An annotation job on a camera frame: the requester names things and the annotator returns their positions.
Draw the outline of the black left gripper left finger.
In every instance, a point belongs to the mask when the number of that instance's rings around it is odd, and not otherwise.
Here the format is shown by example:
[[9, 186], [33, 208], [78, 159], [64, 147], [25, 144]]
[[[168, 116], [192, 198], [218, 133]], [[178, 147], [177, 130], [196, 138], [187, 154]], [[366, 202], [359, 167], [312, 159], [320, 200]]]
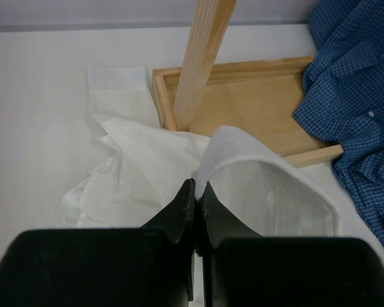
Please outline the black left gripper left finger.
[[174, 199], [147, 221], [141, 229], [164, 233], [173, 244], [193, 243], [195, 181], [184, 181]]

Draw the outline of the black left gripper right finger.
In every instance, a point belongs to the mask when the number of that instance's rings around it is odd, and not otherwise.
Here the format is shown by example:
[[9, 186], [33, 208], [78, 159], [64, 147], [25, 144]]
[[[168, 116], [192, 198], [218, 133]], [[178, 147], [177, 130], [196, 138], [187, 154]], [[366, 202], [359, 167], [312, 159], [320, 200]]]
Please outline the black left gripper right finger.
[[218, 199], [210, 182], [198, 201], [198, 249], [217, 249], [227, 239], [261, 238]]

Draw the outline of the white shirt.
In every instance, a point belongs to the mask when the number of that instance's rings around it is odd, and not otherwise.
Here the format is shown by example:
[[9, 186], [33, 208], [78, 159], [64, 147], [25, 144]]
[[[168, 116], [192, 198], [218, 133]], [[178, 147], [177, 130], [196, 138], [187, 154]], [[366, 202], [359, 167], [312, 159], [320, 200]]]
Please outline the white shirt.
[[338, 236], [334, 202], [306, 174], [236, 127], [213, 137], [162, 129], [144, 68], [88, 69], [89, 112], [114, 154], [61, 200], [62, 227], [138, 227], [192, 178], [263, 236]]

